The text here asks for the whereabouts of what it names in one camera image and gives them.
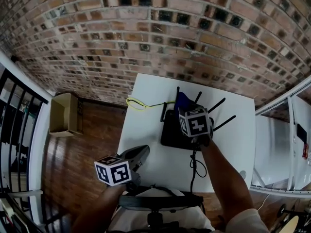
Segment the human arm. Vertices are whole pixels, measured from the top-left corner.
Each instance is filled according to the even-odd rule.
[[[212,139],[205,138],[204,142],[201,147],[202,155],[225,220],[229,222],[240,212],[254,208],[253,202],[243,178],[226,160]]]
[[[126,185],[124,184],[108,187],[87,210],[78,216],[72,227],[72,232],[105,232],[117,208],[119,196],[125,190]]]

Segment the cardboard box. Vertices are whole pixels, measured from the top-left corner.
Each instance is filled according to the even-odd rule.
[[[83,134],[83,104],[65,93],[51,100],[50,134],[65,137],[73,133]]]

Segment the black railing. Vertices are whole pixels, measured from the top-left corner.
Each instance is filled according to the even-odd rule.
[[[2,92],[2,90],[5,87],[6,82],[10,80],[11,83],[13,83],[13,87],[11,89],[9,98],[7,100],[7,103],[5,105],[4,108],[4,116],[2,118],[2,129],[1,129],[1,133],[0,133],[0,174],[1,174],[1,178],[0,178],[0,197],[3,198],[4,193],[8,193],[8,192],[16,192],[13,191],[13,187],[12,187],[12,176],[11,176],[11,155],[12,155],[12,143],[13,143],[13,138],[14,135],[17,133],[18,131],[18,147],[16,149],[17,151],[17,183],[18,183],[18,192],[21,192],[21,180],[20,180],[20,175],[21,175],[21,167],[20,167],[20,162],[21,162],[21,152],[22,152],[22,144],[23,144],[23,139],[24,139],[24,135],[25,135],[25,130],[26,130],[26,124],[27,124],[27,120],[28,117],[31,114],[34,113],[34,123],[33,123],[33,128],[31,131],[31,136],[30,136],[30,142],[29,142],[29,146],[28,146],[28,151],[26,153],[27,156],[27,164],[26,164],[26,191],[29,191],[29,164],[30,164],[30,154],[31,154],[31,146],[32,146],[32,141],[33,141],[33,136],[34,136],[34,132],[35,132],[35,126],[36,126],[36,122],[37,122],[37,118],[42,106],[42,103],[47,104],[48,101],[46,99],[44,99],[42,96],[40,96],[39,94],[37,94],[35,91],[33,91],[32,89],[30,89],[27,85],[25,85],[22,81],[20,81],[18,78],[16,78],[10,71],[8,71],[7,69],[4,70],[1,78],[0,78],[0,93]],[[9,150],[8,150],[8,177],[5,177],[6,182],[7,182],[7,186],[8,187],[4,187],[3,185],[3,175],[2,175],[2,166],[1,166],[1,154],[2,154],[2,138],[3,138],[3,134],[8,134],[8,130],[10,129],[5,129],[4,128],[4,122],[6,121],[10,121],[8,117],[12,117],[12,113],[10,113],[9,108],[10,108],[10,104],[14,95],[14,92],[16,92],[17,87],[20,88],[22,90],[21,95],[19,95],[19,102],[16,108],[16,112],[14,113],[14,119],[13,122],[10,125],[10,129],[11,132],[9,133]],[[25,99],[25,95],[29,94],[30,98],[29,98],[29,103],[27,105],[23,105],[23,101]],[[21,106],[26,106],[27,111],[23,113],[22,116],[22,124],[18,123],[18,114],[20,112]],[[24,202],[22,201],[22,199],[20,198],[20,207],[21,207],[21,211],[26,212],[26,211],[30,211],[30,215],[31,215],[31,219],[32,218],[32,212],[31,212],[31,206],[30,206],[30,200],[28,198],[28,208],[24,209]],[[0,216],[0,220],[2,222],[3,225],[5,225],[3,217]]]

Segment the brick wall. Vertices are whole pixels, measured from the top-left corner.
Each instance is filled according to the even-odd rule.
[[[45,88],[124,103],[136,75],[262,106],[310,75],[311,0],[0,0],[0,48]]]

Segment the floor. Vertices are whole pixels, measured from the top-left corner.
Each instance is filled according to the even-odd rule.
[[[44,191],[45,217],[49,232],[69,232],[81,209],[90,205],[105,189],[98,181],[94,161],[105,155],[114,154],[125,119],[125,111],[92,103],[84,103],[84,134],[56,138],[50,136],[44,155],[42,189]],[[220,204],[215,194],[199,193],[204,197],[206,215],[214,227],[223,229]],[[259,208],[265,194],[251,193],[254,205]],[[260,209],[262,220],[269,229],[276,224],[276,214],[282,204],[287,209],[296,199],[269,196]],[[296,203],[301,211],[309,200]]]

